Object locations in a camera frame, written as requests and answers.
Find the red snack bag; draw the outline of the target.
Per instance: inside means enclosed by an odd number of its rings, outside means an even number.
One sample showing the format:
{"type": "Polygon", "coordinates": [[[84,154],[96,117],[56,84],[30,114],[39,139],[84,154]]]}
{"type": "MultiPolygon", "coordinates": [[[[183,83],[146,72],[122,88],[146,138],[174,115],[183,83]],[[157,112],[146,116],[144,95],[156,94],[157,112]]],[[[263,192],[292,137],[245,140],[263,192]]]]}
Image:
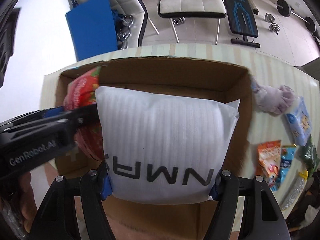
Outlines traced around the red snack bag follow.
{"type": "Polygon", "coordinates": [[[95,91],[99,88],[101,67],[95,67],[73,80],[63,101],[65,111],[76,111],[78,122],[75,142],[82,152],[94,160],[104,159],[102,129],[98,118],[95,91]]]}

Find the yellow silver scrub pad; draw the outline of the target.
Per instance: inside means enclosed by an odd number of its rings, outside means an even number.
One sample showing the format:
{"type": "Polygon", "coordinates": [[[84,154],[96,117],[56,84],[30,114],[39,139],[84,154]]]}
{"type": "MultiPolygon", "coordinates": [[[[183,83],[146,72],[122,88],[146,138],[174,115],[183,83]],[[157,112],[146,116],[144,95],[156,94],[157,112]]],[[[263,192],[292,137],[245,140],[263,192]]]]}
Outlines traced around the yellow silver scrub pad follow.
{"type": "Polygon", "coordinates": [[[280,209],[282,211],[288,209],[290,206],[293,205],[297,197],[303,191],[306,181],[308,179],[309,173],[307,170],[303,170],[298,172],[293,184],[291,185],[287,195],[283,199],[280,209]]]}

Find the orange snack bag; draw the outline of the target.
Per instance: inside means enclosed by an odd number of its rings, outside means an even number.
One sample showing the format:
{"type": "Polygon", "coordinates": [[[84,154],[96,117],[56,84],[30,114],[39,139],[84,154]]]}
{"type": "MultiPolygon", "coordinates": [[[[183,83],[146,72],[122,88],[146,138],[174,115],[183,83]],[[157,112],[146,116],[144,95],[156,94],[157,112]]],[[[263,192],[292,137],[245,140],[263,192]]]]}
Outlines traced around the orange snack bag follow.
{"type": "Polygon", "coordinates": [[[281,160],[281,140],[258,145],[258,163],[262,168],[268,186],[273,186],[279,175],[281,160]]]}

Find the blue Nestle milk powder bag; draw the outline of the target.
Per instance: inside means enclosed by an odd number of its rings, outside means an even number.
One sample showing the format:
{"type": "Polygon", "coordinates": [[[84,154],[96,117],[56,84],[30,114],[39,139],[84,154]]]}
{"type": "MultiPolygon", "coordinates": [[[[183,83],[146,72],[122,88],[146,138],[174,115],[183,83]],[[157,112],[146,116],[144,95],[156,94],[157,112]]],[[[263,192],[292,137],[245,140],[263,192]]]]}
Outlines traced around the blue Nestle milk powder bag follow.
{"type": "Polygon", "coordinates": [[[278,177],[273,186],[271,186],[271,191],[278,191],[280,186],[283,184],[287,173],[291,168],[292,161],[295,157],[297,150],[297,145],[283,145],[281,147],[281,160],[280,160],[280,170],[278,177]]]}

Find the green wipes pack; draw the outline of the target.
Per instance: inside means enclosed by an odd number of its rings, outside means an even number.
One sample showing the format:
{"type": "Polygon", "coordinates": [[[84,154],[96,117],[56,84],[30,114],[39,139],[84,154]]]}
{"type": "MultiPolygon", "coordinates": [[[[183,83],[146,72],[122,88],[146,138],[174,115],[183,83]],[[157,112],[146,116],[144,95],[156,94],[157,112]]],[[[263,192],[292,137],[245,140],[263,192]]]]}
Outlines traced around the green wipes pack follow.
{"type": "Polygon", "coordinates": [[[299,158],[304,163],[308,172],[308,179],[312,177],[319,165],[319,157],[317,155],[317,148],[313,143],[312,136],[308,137],[306,145],[302,147],[299,158]]]}

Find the white foam pouch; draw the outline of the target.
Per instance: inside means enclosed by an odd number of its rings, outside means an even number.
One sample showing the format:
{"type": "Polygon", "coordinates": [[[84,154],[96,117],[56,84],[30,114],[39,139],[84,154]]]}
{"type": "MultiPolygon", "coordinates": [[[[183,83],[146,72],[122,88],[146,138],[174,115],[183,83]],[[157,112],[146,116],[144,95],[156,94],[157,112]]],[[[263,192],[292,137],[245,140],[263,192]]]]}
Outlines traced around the white foam pouch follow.
{"type": "Polygon", "coordinates": [[[240,101],[99,87],[97,109],[112,193],[143,204],[211,199],[240,101]]]}

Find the light blue tissue pack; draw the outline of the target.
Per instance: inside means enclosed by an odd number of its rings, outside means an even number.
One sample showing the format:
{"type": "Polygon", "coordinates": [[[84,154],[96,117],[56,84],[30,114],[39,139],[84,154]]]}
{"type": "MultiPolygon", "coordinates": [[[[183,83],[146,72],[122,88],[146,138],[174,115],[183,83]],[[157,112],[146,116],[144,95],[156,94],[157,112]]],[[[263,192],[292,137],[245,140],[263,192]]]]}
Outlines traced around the light blue tissue pack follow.
{"type": "Polygon", "coordinates": [[[312,123],[304,98],[299,96],[285,117],[296,145],[305,146],[311,135],[312,123]]]}

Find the purple fuzzy cloth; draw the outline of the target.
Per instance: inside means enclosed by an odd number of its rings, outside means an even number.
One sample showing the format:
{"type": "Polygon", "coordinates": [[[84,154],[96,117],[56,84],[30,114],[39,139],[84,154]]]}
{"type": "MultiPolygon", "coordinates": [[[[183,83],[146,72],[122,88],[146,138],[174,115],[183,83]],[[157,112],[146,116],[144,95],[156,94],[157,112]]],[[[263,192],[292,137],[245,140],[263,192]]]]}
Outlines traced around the purple fuzzy cloth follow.
{"type": "Polygon", "coordinates": [[[272,87],[260,85],[251,77],[251,89],[258,108],[273,115],[284,114],[297,100],[295,92],[286,85],[272,87]]]}

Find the cardboard box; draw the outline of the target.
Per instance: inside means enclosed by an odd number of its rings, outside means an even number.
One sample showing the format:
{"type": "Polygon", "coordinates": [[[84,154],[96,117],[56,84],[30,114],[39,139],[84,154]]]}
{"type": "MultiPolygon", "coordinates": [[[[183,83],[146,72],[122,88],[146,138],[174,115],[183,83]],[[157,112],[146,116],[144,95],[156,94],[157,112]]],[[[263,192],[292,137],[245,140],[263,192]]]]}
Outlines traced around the cardboard box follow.
{"type": "Polygon", "coordinates": [[[100,68],[98,110],[113,194],[103,208],[117,239],[203,239],[220,169],[246,162],[249,70],[179,57],[117,59],[64,70],[56,104],[100,68]]]}

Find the blue folded mat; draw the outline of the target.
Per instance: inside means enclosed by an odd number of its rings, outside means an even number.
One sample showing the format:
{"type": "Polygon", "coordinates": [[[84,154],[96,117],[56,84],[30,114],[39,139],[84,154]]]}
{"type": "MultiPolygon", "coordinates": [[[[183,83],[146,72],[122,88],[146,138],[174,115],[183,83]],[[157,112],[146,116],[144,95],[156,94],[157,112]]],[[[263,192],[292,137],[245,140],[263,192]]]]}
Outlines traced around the blue folded mat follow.
{"type": "Polygon", "coordinates": [[[67,12],[66,20],[77,61],[118,49],[110,0],[81,3],[67,12]]]}

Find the chrome dumbbell under chair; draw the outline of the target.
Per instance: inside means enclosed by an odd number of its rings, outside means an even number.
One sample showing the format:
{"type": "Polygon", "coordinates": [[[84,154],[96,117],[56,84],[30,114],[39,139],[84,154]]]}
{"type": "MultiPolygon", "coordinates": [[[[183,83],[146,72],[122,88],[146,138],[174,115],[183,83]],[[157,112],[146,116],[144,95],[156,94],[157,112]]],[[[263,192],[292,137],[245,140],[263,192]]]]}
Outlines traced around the chrome dumbbell under chair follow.
{"type": "Polygon", "coordinates": [[[176,26],[182,25],[182,24],[185,24],[185,18],[184,17],[172,18],[172,22],[176,26]]]}

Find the striped tablecloth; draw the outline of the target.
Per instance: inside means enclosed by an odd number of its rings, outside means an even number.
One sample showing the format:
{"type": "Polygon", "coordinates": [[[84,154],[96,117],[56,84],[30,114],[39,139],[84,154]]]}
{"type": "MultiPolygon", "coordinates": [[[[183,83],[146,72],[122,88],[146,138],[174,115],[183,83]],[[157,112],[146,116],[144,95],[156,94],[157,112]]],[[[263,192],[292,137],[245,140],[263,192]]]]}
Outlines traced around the striped tablecloth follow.
{"type": "MultiPolygon", "coordinates": [[[[56,104],[56,87],[59,74],[64,70],[73,69],[82,64],[92,64],[117,59],[136,57],[179,57],[196,60],[208,60],[225,62],[249,70],[250,77],[254,77],[260,85],[280,87],[289,86],[297,97],[304,98],[309,112],[313,142],[319,139],[319,83],[313,77],[298,68],[276,60],[272,57],[253,53],[249,50],[226,45],[208,44],[165,44],[157,46],[143,46],[129,48],[115,52],[105,53],[98,56],[77,62],[67,68],[59,69],[57,72],[47,75],[44,78],[42,87],[40,107],[41,109],[60,107],[56,104]]],[[[246,162],[242,171],[237,177],[253,178],[260,170],[258,163],[257,147],[259,144],[269,141],[281,140],[283,145],[294,142],[290,131],[289,123],[284,114],[273,115],[261,111],[255,103],[252,90],[253,112],[252,119],[247,133],[246,162]]],[[[90,168],[97,167],[103,160],[94,160],[84,157],[83,161],[74,157],[63,157],[57,168],[62,175],[84,174],[90,168]]]]}

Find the white chair with jacket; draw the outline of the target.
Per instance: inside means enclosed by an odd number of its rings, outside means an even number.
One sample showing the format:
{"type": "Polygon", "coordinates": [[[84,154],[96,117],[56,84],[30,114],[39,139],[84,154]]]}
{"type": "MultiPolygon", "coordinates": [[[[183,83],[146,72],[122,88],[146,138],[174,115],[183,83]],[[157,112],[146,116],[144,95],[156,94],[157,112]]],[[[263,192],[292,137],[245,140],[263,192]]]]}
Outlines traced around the white chair with jacket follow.
{"type": "Polygon", "coordinates": [[[224,0],[159,0],[158,2],[158,15],[169,20],[177,43],[180,41],[174,26],[175,18],[217,19],[215,42],[218,42],[220,21],[226,14],[224,0]]]}

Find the black blue weight bench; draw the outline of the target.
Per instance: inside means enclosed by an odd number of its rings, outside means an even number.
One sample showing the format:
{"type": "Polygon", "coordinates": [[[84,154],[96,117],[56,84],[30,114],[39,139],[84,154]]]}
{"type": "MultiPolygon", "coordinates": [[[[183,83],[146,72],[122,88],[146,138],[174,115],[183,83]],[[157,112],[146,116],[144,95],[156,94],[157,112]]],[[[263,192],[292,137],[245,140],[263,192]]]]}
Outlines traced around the black blue weight bench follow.
{"type": "Polygon", "coordinates": [[[259,43],[248,40],[248,37],[258,37],[257,24],[248,0],[225,0],[225,6],[231,32],[243,37],[242,40],[232,38],[231,43],[260,48],[259,43]]]}

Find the barbell on floor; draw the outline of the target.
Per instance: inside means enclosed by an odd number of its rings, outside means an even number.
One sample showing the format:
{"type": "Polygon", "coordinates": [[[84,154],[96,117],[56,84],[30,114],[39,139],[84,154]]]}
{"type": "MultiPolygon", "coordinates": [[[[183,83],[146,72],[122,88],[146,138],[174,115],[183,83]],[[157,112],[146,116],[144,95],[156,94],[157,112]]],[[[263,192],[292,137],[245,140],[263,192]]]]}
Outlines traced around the barbell on floor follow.
{"type": "Polygon", "coordinates": [[[312,18],[310,18],[309,16],[300,16],[285,0],[277,0],[276,7],[281,16],[290,17],[291,15],[293,15],[302,20],[305,23],[308,31],[312,33],[315,38],[319,39],[319,31],[317,30],[316,24],[312,18]]]}

